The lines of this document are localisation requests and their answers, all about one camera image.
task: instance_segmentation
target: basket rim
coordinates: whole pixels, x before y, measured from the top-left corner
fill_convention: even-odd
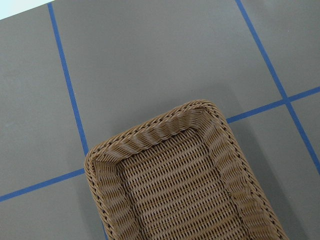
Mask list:
[[[276,215],[274,214],[270,206],[270,203],[267,197],[262,191],[234,135],[232,134],[232,131],[229,128],[225,117],[222,115],[220,110],[212,102],[203,100],[203,99],[193,100],[181,106],[177,106],[171,111],[158,115],[140,125],[134,126],[125,132],[119,133],[109,138],[107,141],[103,141],[97,144],[88,152],[85,158],[84,170],[87,176],[87,180],[90,186],[92,196],[96,202],[98,211],[100,213],[100,217],[102,219],[103,225],[107,233],[110,235],[110,237],[113,238],[113,227],[108,222],[108,219],[110,218],[110,216],[108,214],[108,211],[106,211],[106,204],[103,200],[103,196],[100,195],[101,192],[99,189],[99,181],[97,180],[96,170],[94,169],[94,162],[101,162],[101,159],[103,159],[106,155],[105,154],[106,151],[108,151],[109,149],[113,148],[116,145],[119,145],[127,141],[128,139],[131,139],[133,136],[143,131],[148,131],[150,129],[153,129],[155,126],[163,122],[172,120],[176,118],[178,115],[181,115],[187,111],[196,110],[196,109],[206,110],[220,124],[219,127],[223,129],[224,133],[226,134],[227,140],[234,147],[233,151],[236,152],[236,161],[240,163],[241,171],[242,171],[241,177],[243,177],[243,182],[249,187],[250,194],[257,201],[257,204],[261,205],[263,219],[265,223],[270,226],[269,230],[272,232],[272,234],[278,236],[279,239],[280,239],[280,236],[282,236],[283,239],[287,239]],[[242,216],[243,209],[241,209],[239,204],[237,204],[237,200],[235,200],[235,198],[233,198],[232,201],[237,208],[239,217],[243,219],[243,216]]]

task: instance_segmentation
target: blue painter's tape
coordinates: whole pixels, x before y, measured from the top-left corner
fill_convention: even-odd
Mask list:
[[[271,63],[270,58],[269,58],[269,56],[268,56],[268,54],[267,54],[262,42],[260,41],[260,38],[259,38],[259,36],[258,36],[258,34],[257,34],[257,32],[256,32],[256,30],[255,30],[250,18],[249,18],[248,14],[247,14],[247,12],[245,10],[245,7],[243,6],[241,0],[235,0],[235,2],[238,5],[238,8],[239,8],[239,10],[240,10],[245,22],[246,22],[251,34],[252,34],[252,37],[253,37],[253,39],[254,39],[254,41],[255,41],[255,43],[256,43],[256,45],[257,45],[257,47],[258,47],[258,49],[259,49],[259,51],[261,53],[261,55],[262,55],[262,57],[264,59],[264,62],[266,64],[266,66],[269,69],[269,72],[270,72],[270,74],[271,74],[271,76],[272,76],[272,78],[274,80],[274,83],[277,86],[282,98],[283,99],[287,98],[287,94],[285,92],[285,89],[282,86],[282,84],[281,84],[281,82],[280,82],[280,80],[278,78],[276,70],[275,70],[274,66],[272,65],[272,63]]]
[[[245,119],[245,118],[251,117],[253,115],[265,112],[267,110],[274,109],[274,108],[279,107],[279,106],[284,105],[284,104],[285,104],[285,101],[283,101],[283,100],[275,101],[275,102],[272,102],[270,104],[267,104],[267,105],[252,109],[250,111],[246,111],[246,112],[243,112],[241,114],[229,117],[229,118],[226,119],[226,121],[227,121],[228,124],[230,124],[230,123],[233,123],[235,121],[238,121],[238,120],[241,120],[241,119]]]
[[[48,9],[49,9],[49,13],[50,13],[50,18],[51,18],[52,28],[53,28],[53,32],[54,32],[54,36],[55,36],[56,45],[57,45],[58,51],[59,51],[59,56],[60,56],[60,60],[61,60],[63,74],[65,77],[66,86],[67,86],[68,92],[69,92],[69,97],[70,97],[70,101],[71,101],[71,105],[72,105],[72,109],[73,109],[73,113],[74,113],[76,126],[78,128],[78,132],[80,135],[84,155],[87,155],[87,153],[89,151],[87,139],[86,139],[84,128],[82,126],[82,122],[81,122],[81,118],[80,118],[80,114],[79,114],[79,110],[78,110],[78,105],[76,102],[74,89],[72,87],[72,83],[71,83],[71,79],[70,79],[70,75],[69,75],[69,70],[68,70],[68,65],[67,65],[64,49],[62,47],[60,34],[59,34],[59,30],[58,30],[58,25],[57,25],[57,21],[56,21],[56,17],[55,17],[54,8],[52,6],[52,3],[48,3]]]
[[[309,154],[310,154],[310,156],[312,158],[312,161],[313,161],[318,173],[320,174],[320,162],[319,162],[319,159],[318,159],[318,157],[316,155],[316,152],[315,152],[314,148],[311,145],[311,142],[310,142],[310,140],[309,140],[304,128],[302,127],[302,124],[301,124],[301,122],[300,122],[300,120],[299,120],[299,118],[298,118],[298,116],[297,116],[292,104],[289,102],[289,103],[286,104],[286,107],[288,108],[288,111],[289,111],[289,113],[290,113],[290,115],[291,115],[291,117],[292,117],[292,119],[294,121],[294,124],[295,124],[296,128],[299,131],[299,134],[300,134],[300,136],[301,136],[301,138],[302,138],[302,140],[303,140],[303,142],[304,142],[304,144],[305,144],[305,146],[306,146],[306,148],[307,148],[307,150],[308,150],[308,152],[309,152]]]
[[[83,168],[81,168],[79,170],[72,171],[72,172],[69,172],[67,174],[51,178],[51,179],[49,179],[47,181],[43,181],[43,182],[37,183],[35,185],[31,185],[31,186],[22,188],[20,190],[17,190],[17,191],[14,191],[14,192],[11,192],[11,193],[8,193],[8,194],[0,196],[0,202],[3,202],[5,200],[18,197],[18,196],[23,195],[23,194],[30,193],[30,192],[38,190],[38,189],[45,188],[47,186],[62,182],[62,181],[67,180],[67,179],[74,178],[74,177],[79,176],[79,175],[84,174],[84,173],[85,173],[85,170]]]
[[[305,97],[308,97],[310,95],[317,94],[317,93],[320,93],[320,86],[315,87],[313,89],[310,89],[308,91],[298,93],[298,94],[290,96],[288,98],[289,98],[290,102],[293,102],[293,101],[296,101],[296,100],[299,100],[299,99],[302,99],[302,98],[305,98]]]

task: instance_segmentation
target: wicker basket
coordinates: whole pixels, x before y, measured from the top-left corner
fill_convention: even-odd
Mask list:
[[[188,102],[102,142],[84,169],[111,239],[288,239],[209,101]]]

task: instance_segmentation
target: basket bottom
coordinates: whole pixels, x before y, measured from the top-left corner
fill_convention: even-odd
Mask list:
[[[188,128],[117,164],[143,239],[249,239],[205,142]]]

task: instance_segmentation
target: gray square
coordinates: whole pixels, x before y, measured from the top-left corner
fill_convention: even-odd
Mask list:
[[[320,93],[292,103],[312,147],[320,158]]]
[[[105,239],[84,174],[0,204],[1,239]]]
[[[320,86],[320,1],[243,0],[289,96]]]
[[[288,237],[317,240],[320,176],[286,107],[230,126]]]
[[[82,168],[46,5],[0,21],[0,195]]]
[[[89,147],[192,99],[226,117],[280,99],[232,1],[55,1]]]

